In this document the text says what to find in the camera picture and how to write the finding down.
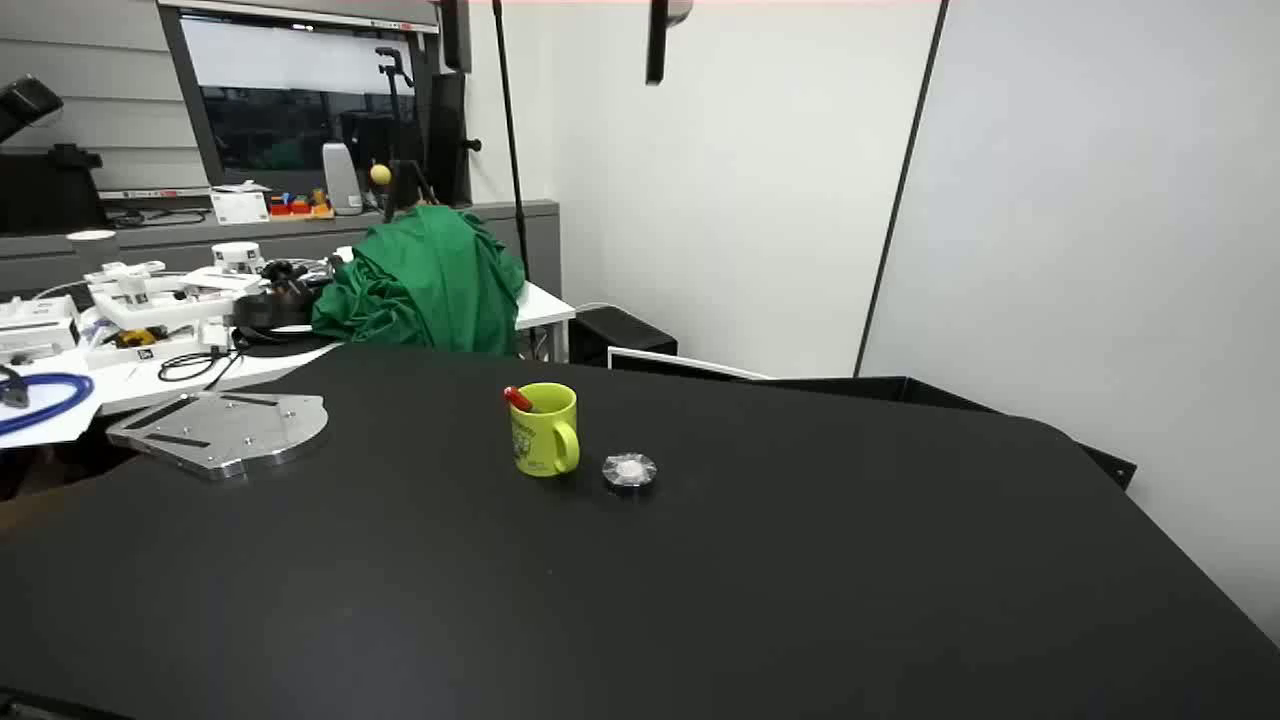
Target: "green cloth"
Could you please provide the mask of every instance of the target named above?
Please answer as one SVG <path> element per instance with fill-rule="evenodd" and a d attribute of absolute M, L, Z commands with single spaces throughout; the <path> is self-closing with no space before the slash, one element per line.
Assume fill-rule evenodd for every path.
<path fill-rule="evenodd" d="M 516 356 L 518 260 L 426 203 L 370 234 L 311 307 L 315 337 Z"/>

